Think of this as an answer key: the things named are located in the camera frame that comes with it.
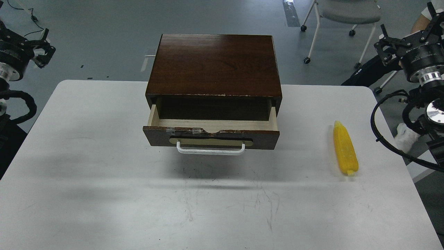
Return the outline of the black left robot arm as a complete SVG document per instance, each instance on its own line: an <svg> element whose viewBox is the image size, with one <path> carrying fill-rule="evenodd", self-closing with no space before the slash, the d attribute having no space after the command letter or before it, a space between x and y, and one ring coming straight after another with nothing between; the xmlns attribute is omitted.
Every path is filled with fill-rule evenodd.
<svg viewBox="0 0 444 250"><path fill-rule="evenodd" d="M0 70L1 70L1 146L7 142L6 128L18 125L33 118L37 112L34 98L27 92L11 90L10 83L20 81L30 63L44 68L52 59L56 48L50 44L47 36L49 29L41 31L41 37L30 40L1 25ZM27 107L24 114L10 116L10 104L23 101L20 108Z"/></svg>

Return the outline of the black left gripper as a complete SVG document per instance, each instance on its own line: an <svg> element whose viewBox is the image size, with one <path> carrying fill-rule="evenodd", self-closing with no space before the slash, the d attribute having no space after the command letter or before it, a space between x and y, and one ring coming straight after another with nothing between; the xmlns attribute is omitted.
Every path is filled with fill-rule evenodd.
<svg viewBox="0 0 444 250"><path fill-rule="evenodd" d="M25 41L10 30L1 30L0 70L5 81L21 80L32 58L38 68L44 68L57 50L48 39L39 41L34 50L24 47Z"/></svg>

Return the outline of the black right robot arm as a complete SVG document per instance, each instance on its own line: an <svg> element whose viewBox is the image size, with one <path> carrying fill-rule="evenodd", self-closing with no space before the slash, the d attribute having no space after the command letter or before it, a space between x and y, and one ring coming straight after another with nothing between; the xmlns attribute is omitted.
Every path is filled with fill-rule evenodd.
<svg viewBox="0 0 444 250"><path fill-rule="evenodd" d="M425 30L413 33L405 38L391 38L381 25L383 37L374 44L384 66L395 64L393 54L385 52L390 47L396 58L402 63L406 80L419 83L418 88L409 92L398 90L386 95L374 107L371 117L371 129L379 141L390 151L407 158L409 161L432 170L443 172L443 69L444 52L441 44L443 12L436 11L431 2L427 3L431 22ZM406 126L420 135L428 134L431 141L427 146L436 163L415 158L390 144L379 133L375 124L375 114L381 104L389 98L401 95L401 102L406 103L402 119Z"/></svg>

